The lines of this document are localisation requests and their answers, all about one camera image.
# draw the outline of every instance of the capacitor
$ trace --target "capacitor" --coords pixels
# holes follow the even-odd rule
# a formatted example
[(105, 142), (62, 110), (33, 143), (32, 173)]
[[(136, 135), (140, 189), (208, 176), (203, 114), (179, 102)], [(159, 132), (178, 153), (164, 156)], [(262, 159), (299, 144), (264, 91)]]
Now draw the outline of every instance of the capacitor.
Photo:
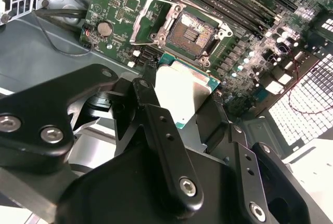
[(97, 31), (102, 37), (108, 37), (113, 33), (113, 26), (109, 22), (102, 21), (98, 24)]
[(298, 47), (299, 43), (295, 41), (293, 38), (289, 37), (287, 38), (287, 41), (293, 46), (293, 47)]
[(254, 79), (252, 79), (252, 81), (253, 81), (255, 87), (259, 87), (260, 84), (259, 84), (258, 80), (256, 80), (254, 78)]
[(248, 64), (250, 62), (250, 59), (247, 57), (243, 57), (244, 64)]
[(253, 68), (252, 71), (256, 76), (259, 76), (260, 71), (257, 68)]
[(236, 69), (237, 69), (237, 71), (242, 71), (244, 69), (244, 66), (240, 63), (237, 63), (236, 64)]
[(285, 31), (284, 29), (282, 29), (282, 28), (278, 28), (278, 29), (276, 30), (276, 32), (277, 32), (278, 34), (280, 34), (280, 35), (282, 36), (282, 38), (287, 38), (288, 35), (289, 35), (289, 33), (288, 33), (287, 31)]
[(230, 72), (230, 76), (231, 76), (231, 77), (237, 77), (237, 72), (235, 72), (235, 71), (231, 71), (231, 72)]
[(283, 38), (276, 33), (272, 35), (272, 38), (276, 41), (276, 43), (281, 43), (283, 41)]
[(245, 52), (245, 55), (248, 56), (248, 57), (250, 57), (250, 58), (253, 58), (254, 55), (255, 55), (255, 52), (252, 51), (252, 50), (247, 50), (247, 51)]
[(271, 63), (273, 66), (277, 66), (277, 60), (275, 58), (271, 59)]
[(290, 52), (290, 48), (285, 43), (277, 44), (277, 49), (283, 54), (287, 54)]

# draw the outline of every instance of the green circuit board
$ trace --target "green circuit board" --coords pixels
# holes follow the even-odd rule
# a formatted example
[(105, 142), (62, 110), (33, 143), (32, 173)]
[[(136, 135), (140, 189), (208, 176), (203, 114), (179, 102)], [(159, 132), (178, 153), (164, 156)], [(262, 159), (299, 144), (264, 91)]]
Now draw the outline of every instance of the green circuit board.
[[(209, 16), (223, 21), (233, 32), (232, 36), (218, 42), (214, 52), (209, 56), (207, 66), (192, 62), (198, 57), (194, 57), (191, 51), (183, 47), (170, 46), (169, 43), (164, 49), (154, 45), (133, 45), (130, 42), (135, 21), (146, 1), (92, 0), (81, 42), (89, 45), (86, 37), (86, 30), (89, 30), (97, 51), (137, 72), (143, 69), (148, 59), (161, 57), (164, 52), (172, 50), (179, 54), (179, 58), (221, 81), (224, 92), (232, 93), (235, 97), (233, 102), (225, 102), (228, 110), (234, 115), (240, 115), (247, 109), (245, 103), (255, 91), (253, 69), (270, 71), (274, 68), (270, 57), (265, 57), (264, 53), (269, 49), (284, 58), (273, 39), (277, 31), (283, 29), (291, 38), (301, 39), (302, 34), (309, 29), (310, 22), (323, 8), (333, 9), (332, 0), (188, 0), (208, 12)], [(163, 26), (165, 16), (171, 7), (165, 1), (168, 0), (155, 0), (151, 3), (140, 21), (137, 43), (153, 41), (152, 35)], [(203, 15), (202, 10), (187, 6), (184, 12), (204, 20), (216, 29), (214, 20), (207, 17), (207, 14)], [(101, 22), (110, 25), (112, 34), (100, 36), (98, 25)], [(254, 56), (251, 56), (249, 62), (244, 62), (244, 58), (249, 57), (251, 51), (254, 52)], [(241, 71), (237, 70), (239, 65), (243, 67)]]

